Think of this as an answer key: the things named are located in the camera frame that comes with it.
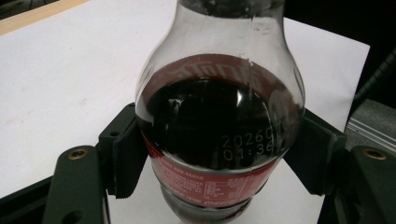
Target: white paper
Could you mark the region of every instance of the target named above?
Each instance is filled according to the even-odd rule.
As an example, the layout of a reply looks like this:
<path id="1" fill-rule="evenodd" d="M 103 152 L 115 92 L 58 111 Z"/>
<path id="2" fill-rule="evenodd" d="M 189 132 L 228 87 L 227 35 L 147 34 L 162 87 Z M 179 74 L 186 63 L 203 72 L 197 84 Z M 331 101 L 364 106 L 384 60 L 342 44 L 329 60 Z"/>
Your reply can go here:
<path id="1" fill-rule="evenodd" d="M 53 174 L 70 147 L 97 136 L 134 101 L 145 60 L 171 25 L 176 0 L 91 0 L 0 36 L 0 197 Z M 343 130 L 368 46 L 286 20 L 306 106 Z M 285 162 L 233 223 L 316 223 L 309 195 Z M 146 164 L 135 194 L 110 196 L 113 223 L 179 223 Z"/>

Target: bottle label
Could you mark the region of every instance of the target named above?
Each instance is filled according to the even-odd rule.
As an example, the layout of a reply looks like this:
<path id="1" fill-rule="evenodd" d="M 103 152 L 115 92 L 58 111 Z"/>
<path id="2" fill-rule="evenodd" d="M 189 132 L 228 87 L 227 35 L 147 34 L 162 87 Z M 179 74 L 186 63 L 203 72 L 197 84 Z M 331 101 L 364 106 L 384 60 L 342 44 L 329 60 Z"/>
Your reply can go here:
<path id="1" fill-rule="evenodd" d="M 225 207 L 251 198 L 267 181 L 280 159 L 242 174 L 200 172 L 164 156 L 145 138 L 157 178 L 177 197 L 203 207 Z"/>

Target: dark cola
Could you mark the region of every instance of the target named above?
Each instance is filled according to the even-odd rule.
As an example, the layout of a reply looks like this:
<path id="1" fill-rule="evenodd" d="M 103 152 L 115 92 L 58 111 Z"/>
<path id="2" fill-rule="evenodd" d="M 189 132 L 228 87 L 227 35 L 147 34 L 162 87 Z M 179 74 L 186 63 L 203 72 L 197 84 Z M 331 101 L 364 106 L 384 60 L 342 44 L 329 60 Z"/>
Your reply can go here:
<path id="1" fill-rule="evenodd" d="M 300 111 L 266 69 L 214 54 L 159 69 L 136 104 L 163 196 L 187 222 L 239 216 L 293 141 L 285 130 Z"/>

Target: screw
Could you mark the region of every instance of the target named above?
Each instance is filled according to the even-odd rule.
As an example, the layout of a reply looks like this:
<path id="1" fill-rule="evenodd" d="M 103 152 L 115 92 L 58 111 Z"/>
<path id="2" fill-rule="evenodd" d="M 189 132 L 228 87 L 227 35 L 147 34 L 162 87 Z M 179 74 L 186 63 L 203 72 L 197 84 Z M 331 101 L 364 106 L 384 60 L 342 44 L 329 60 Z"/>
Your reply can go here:
<path id="1" fill-rule="evenodd" d="M 384 161 L 387 159 L 387 156 L 384 153 L 374 149 L 364 149 L 363 154 L 374 160 Z"/>
<path id="2" fill-rule="evenodd" d="M 69 152 L 69 154 L 67 154 L 67 159 L 74 161 L 74 160 L 82 159 L 82 158 L 86 157 L 87 155 L 88 155 L 87 149 L 78 148 L 78 149 L 75 149 L 75 150 Z"/>

